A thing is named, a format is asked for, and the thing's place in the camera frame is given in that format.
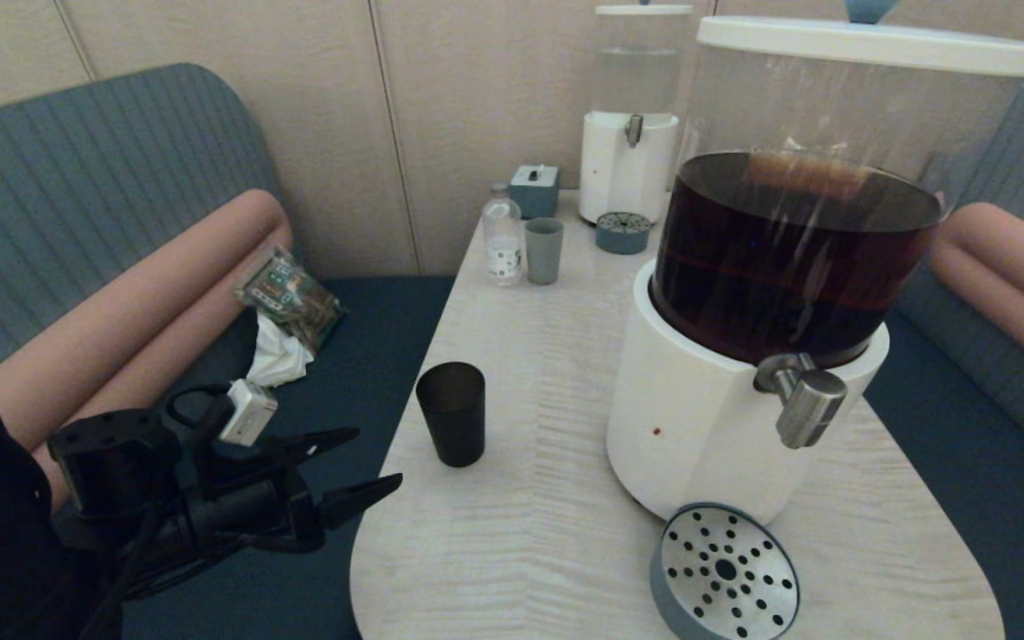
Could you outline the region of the large white dispenser lid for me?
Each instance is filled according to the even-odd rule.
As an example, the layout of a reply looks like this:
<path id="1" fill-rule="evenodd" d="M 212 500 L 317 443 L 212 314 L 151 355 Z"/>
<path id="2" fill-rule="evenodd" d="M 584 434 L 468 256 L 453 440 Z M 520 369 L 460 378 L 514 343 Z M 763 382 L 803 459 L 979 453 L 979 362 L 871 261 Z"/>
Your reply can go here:
<path id="1" fill-rule="evenodd" d="M 696 41 L 802 60 L 1024 78 L 1024 41 L 943 29 L 726 15 L 700 20 Z"/>

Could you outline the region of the grey plastic cup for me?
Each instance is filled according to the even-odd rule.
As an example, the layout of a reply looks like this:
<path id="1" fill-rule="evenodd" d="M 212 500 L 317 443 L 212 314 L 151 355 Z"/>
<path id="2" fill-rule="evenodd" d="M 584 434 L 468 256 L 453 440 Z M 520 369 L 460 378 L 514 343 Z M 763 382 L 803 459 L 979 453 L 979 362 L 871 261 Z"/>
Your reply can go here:
<path id="1" fill-rule="evenodd" d="M 553 218 L 537 218 L 525 223 L 525 254 L 530 284 L 548 286 L 558 279 L 564 224 Z"/>

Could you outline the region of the black plastic cup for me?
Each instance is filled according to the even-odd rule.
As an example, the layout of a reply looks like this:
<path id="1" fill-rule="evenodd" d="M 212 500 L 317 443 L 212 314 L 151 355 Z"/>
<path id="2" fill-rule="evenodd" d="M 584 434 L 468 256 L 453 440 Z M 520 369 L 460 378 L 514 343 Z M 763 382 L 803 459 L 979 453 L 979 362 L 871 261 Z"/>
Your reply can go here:
<path id="1" fill-rule="evenodd" d="M 436 365 L 419 377 L 415 393 L 440 461 L 466 468 L 483 457 L 486 378 L 475 365 Z"/>

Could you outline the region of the dark blue sofa seat cushion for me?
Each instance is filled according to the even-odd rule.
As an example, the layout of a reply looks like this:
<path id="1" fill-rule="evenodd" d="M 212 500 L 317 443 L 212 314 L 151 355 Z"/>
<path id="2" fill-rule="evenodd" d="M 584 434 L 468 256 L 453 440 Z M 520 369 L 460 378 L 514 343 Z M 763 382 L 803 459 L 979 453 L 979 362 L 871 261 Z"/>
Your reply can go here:
<path id="1" fill-rule="evenodd" d="M 302 466 L 322 493 L 377 478 L 454 279 L 353 278 L 326 288 L 347 308 L 301 380 L 276 390 L 271 434 L 357 427 L 359 437 Z M 124 640 L 362 640 L 350 598 L 358 522 L 308 555 L 247 549 L 124 608 Z"/>
<path id="2" fill-rule="evenodd" d="M 885 324 L 866 400 L 982 568 L 1006 640 L 1024 640 L 1024 430 L 909 319 Z"/>

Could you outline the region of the small round grey drip tray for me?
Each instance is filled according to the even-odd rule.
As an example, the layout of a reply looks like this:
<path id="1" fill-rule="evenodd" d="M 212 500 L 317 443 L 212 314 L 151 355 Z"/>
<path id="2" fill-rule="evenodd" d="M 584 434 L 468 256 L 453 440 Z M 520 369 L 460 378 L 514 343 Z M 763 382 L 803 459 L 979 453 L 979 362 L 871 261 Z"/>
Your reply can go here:
<path id="1" fill-rule="evenodd" d="M 646 250 L 653 223 L 638 213 L 611 212 L 595 223 L 598 250 L 615 255 L 635 255 Z"/>

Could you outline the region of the large silver dispenser tap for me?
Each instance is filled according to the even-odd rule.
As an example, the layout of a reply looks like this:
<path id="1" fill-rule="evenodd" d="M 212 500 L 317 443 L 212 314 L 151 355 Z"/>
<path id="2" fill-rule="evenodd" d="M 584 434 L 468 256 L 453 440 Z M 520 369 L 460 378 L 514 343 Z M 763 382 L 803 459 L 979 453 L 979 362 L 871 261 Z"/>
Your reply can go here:
<path id="1" fill-rule="evenodd" d="M 780 398 L 776 430 L 792 450 L 816 445 L 848 396 L 845 382 L 818 368 L 808 353 L 767 357 L 757 365 L 753 384 Z"/>

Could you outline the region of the green snack packet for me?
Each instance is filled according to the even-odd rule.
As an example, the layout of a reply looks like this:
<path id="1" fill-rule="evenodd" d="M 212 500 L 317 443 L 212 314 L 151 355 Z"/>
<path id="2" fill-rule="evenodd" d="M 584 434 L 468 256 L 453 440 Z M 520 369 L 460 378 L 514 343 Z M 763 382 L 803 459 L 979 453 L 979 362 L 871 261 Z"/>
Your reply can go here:
<path id="1" fill-rule="evenodd" d="M 259 256 L 234 280 L 233 295 L 299 340 L 313 356 L 348 313 L 346 305 L 292 252 L 274 243 L 261 247 Z"/>

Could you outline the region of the small white dispenser lid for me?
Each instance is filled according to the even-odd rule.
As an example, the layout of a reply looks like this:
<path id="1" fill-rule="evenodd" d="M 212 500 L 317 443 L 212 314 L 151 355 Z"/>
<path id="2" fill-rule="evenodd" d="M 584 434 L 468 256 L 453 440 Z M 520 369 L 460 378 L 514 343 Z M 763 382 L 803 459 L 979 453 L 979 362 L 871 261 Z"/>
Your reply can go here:
<path id="1" fill-rule="evenodd" d="M 662 17 L 691 15 L 691 4 L 602 4 L 595 8 L 596 16 L 606 17 Z"/>

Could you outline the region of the crumpled white tissue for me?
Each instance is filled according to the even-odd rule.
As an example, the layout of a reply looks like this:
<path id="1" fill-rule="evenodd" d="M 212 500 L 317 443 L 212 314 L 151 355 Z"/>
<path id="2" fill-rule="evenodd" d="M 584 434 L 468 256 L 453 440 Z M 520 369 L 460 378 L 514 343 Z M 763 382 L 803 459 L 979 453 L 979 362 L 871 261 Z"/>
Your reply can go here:
<path id="1" fill-rule="evenodd" d="M 245 379 L 261 388 L 279 388 L 300 380 L 316 360 L 302 341 L 264 315 L 256 315 L 257 336 L 251 368 Z"/>

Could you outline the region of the clear plastic bottle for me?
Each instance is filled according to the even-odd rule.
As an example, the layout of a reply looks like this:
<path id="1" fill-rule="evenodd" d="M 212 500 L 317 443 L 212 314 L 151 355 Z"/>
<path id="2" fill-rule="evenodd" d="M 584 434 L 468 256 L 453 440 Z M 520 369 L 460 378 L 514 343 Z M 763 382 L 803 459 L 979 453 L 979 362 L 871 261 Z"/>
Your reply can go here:
<path id="1" fill-rule="evenodd" d="M 481 210 L 486 272 L 496 286 L 516 286 L 524 271 L 523 212 L 509 194 L 509 185 L 494 182 Z"/>

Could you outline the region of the grey square tissue box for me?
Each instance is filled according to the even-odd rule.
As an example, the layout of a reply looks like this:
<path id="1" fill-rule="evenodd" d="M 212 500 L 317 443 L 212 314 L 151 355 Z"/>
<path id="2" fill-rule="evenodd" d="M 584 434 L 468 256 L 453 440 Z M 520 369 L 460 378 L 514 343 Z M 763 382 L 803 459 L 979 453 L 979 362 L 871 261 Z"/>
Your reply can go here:
<path id="1" fill-rule="evenodd" d="M 509 182 L 509 198 L 520 207 L 524 221 L 556 216 L 560 174 L 560 167 L 552 165 L 517 167 Z"/>

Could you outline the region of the large tea beverage dispenser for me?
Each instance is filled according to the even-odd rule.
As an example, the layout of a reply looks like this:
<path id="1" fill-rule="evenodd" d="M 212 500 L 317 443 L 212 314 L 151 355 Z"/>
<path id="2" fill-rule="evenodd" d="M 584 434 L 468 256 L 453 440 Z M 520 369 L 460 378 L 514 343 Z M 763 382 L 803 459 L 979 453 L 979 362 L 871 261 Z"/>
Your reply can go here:
<path id="1" fill-rule="evenodd" d="M 884 319 L 1024 78 L 700 48 L 657 259 L 637 273 L 606 445 L 669 519 L 768 523 L 890 351 Z M 813 447 L 780 440 L 757 365 L 808 353 L 848 386 Z"/>

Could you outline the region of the pink sofa bolster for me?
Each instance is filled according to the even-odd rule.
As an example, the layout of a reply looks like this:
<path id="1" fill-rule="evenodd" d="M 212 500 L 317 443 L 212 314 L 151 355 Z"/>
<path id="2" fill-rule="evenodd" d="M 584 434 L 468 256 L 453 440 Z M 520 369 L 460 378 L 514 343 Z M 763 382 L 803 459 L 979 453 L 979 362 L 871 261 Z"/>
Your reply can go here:
<path id="1" fill-rule="evenodd" d="M 276 196 L 241 193 L 0 362 L 0 417 L 44 473 L 53 510 L 69 490 L 49 438 L 77 419 L 153 406 L 244 312 L 236 280 L 274 244 L 293 245 Z"/>
<path id="2" fill-rule="evenodd" d="M 959 207 L 936 231 L 928 263 L 1024 349 L 1024 219 L 988 203 Z"/>

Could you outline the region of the large round perforated drip tray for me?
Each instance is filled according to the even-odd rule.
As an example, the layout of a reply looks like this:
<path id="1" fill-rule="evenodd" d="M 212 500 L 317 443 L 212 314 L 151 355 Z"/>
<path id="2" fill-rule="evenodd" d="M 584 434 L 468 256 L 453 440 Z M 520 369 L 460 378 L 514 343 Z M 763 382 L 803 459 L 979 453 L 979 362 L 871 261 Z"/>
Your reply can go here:
<path id="1" fill-rule="evenodd" d="M 788 552 L 742 510 L 700 502 L 666 520 L 650 590 L 677 640 L 779 640 L 802 595 Z"/>

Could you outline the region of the small water beverage dispenser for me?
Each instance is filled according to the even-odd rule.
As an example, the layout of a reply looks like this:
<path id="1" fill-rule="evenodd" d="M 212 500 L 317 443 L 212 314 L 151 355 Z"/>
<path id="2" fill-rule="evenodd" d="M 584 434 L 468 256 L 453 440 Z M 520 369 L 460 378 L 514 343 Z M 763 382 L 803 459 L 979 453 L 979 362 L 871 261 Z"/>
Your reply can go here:
<path id="1" fill-rule="evenodd" d="M 691 15 L 596 17 L 592 101 L 582 120 L 580 216 L 595 223 L 611 212 L 662 218 L 672 158 L 680 72 Z M 630 115 L 644 118 L 629 148 Z"/>

